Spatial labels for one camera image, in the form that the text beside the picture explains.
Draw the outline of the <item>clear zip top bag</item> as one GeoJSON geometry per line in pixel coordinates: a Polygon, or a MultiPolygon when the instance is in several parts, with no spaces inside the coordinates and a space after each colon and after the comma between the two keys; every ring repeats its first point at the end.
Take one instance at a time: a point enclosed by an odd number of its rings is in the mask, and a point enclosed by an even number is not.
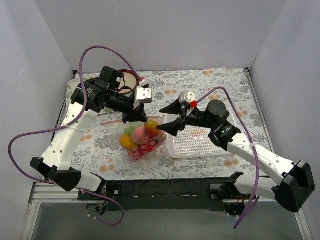
{"type": "Polygon", "coordinates": [[[112,139],[125,152],[131,162],[157,159],[165,152],[167,134],[157,126],[164,123],[163,116],[151,116],[147,122],[114,120],[100,125],[109,130],[112,139]]]}

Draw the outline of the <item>green fake grapes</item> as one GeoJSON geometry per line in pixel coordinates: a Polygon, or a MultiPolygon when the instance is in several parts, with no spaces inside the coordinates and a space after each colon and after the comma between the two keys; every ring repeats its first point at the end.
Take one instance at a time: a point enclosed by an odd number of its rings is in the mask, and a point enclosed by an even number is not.
{"type": "Polygon", "coordinates": [[[134,130],[135,130],[136,128],[137,128],[137,127],[134,126],[134,125],[129,126],[129,127],[127,127],[127,128],[124,130],[124,134],[127,135],[127,136],[129,136],[129,137],[131,137],[132,134],[133,134],[133,132],[134,132],[134,130]]]}

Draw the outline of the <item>orange red fake mango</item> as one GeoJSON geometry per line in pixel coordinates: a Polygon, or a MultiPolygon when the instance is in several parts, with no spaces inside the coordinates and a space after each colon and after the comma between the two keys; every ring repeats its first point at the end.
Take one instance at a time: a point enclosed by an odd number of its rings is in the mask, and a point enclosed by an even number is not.
{"type": "Polygon", "coordinates": [[[156,138],[160,134],[160,130],[157,129],[158,125],[158,122],[155,120],[148,120],[144,123],[145,131],[151,139],[156,138]]]}

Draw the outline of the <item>pink fake peach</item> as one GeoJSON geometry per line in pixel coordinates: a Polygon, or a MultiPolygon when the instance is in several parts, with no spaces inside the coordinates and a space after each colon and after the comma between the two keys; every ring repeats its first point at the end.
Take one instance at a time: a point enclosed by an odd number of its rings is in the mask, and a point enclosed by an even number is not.
{"type": "Polygon", "coordinates": [[[145,145],[150,140],[150,137],[147,134],[145,127],[139,126],[132,133],[131,140],[134,144],[145,145]]]}

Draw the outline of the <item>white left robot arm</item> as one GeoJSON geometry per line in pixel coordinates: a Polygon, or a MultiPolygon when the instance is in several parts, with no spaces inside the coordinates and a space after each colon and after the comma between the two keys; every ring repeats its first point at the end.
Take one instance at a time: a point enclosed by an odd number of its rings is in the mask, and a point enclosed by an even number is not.
{"type": "Polygon", "coordinates": [[[148,120],[144,105],[152,102],[152,89],[143,79],[130,96],[125,96],[120,93],[124,80],[122,72],[104,66],[99,77],[79,84],[71,96],[62,129],[41,157],[31,160],[30,166],[67,192],[87,190],[95,200],[103,199],[107,193],[103,179],[72,168],[71,162],[87,128],[104,108],[121,112],[123,123],[148,120]]]}

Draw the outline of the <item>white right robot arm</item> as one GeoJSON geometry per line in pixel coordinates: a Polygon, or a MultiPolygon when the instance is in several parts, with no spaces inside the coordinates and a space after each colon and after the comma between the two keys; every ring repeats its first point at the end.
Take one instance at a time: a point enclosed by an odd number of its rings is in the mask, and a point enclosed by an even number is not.
{"type": "Polygon", "coordinates": [[[213,193],[221,199],[237,199],[241,195],[254,194],[275,200],[284,209],[297,213],[316,189],[308,163],[303,160],[295,163],[251,143],[239,128],[228,121],[230,113],[220,100],[210,101],[201,111],[195,101],[181,103],[177,99],[162,108],[160,113],[178,117],[175,121],[157,126],[159,130],[175,137],[186,126],[210,129],[208,138],[215,146],[241,157],[267,175],[249,179],[242,172],[234,173],[214,190],[213,193]]]}

